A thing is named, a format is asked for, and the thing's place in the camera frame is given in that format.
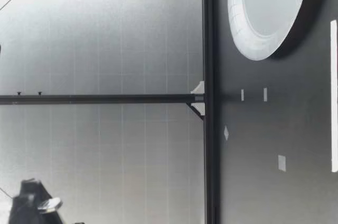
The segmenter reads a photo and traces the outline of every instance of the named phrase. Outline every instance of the white corner bracket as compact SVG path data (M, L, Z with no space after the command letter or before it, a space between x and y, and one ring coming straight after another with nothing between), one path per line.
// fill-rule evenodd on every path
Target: white corner bracket
M191 91L192 94L204 94L204 81L200 81L198 86ZM192 107L194 107L200 114L201 116L205 116L205 103L203 102L198 102L198 103L193 103L191 104Z
M331 22L331 150L332 172L338 171L337 21Z

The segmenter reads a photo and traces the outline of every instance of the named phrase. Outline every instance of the black pole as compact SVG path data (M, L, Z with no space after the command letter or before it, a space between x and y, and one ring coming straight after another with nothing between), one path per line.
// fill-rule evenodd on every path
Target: black pole
M36 95L0 96L0 105L50 104L189 104L204 102L204 95Z
M214 76L213 76L213 0L203 0L203 57L205 81L205 223L218 224L217 153L214 137Z

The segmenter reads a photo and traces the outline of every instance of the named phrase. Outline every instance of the white rim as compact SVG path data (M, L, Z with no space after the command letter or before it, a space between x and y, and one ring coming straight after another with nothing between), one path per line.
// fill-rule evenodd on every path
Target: white rim
M237 49L251 60L263 60L271 56L291 30L301 5L291 23L285 24L272 35L261 35L248 20L244 0L228 0L230 29Z

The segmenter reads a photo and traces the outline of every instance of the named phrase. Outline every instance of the tiled wall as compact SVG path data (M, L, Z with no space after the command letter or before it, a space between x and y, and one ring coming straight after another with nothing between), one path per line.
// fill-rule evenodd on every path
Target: tiled wall
M0 94L187 93L202 0L13 0ZM203 223L203 124L186 105L0 107L0 186L41 179L67 223ZM0 203L7 202L0 194Z
M67 223L203 223L203 125L185 105L0 111L0 185L11 195L35 177L62 198Z
M202 80L202 0L13 0L0 94L186 93Z

